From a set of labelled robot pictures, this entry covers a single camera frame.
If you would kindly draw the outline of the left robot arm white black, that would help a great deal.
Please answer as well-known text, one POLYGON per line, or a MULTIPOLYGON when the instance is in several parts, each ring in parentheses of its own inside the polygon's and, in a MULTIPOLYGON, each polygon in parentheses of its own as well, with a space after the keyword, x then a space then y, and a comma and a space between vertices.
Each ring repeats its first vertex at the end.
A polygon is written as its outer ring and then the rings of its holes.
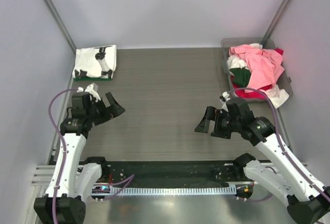
POLYGON ((83 223, 94 184, 109 174, 104 157, 87 158, 78 171, 91 129, 125 112, 110 92, 105 97, 109 106, 96 93, 80 91, 72 95, 67 116, 56 127, 61 144, 52 179, 44 196, 34 202, 42 223, 83 223))

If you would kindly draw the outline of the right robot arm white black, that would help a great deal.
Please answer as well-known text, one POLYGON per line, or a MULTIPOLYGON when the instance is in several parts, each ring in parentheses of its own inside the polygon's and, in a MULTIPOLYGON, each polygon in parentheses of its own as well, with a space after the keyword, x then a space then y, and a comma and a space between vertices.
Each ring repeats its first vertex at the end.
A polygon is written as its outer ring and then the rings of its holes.
POLYGON ((288 149, 267 118, 254 116, 245 99, 229 99, 220 109, 208 106, 195 132, 208 133, 211 121, 212 137, 230 139, 238 133, 271 161, 278 174, 248 153, 237 157, 233 166, 239 176, 257 182, 280 200, 296 223, 316 223, 329 213, 329 187, 288 149))

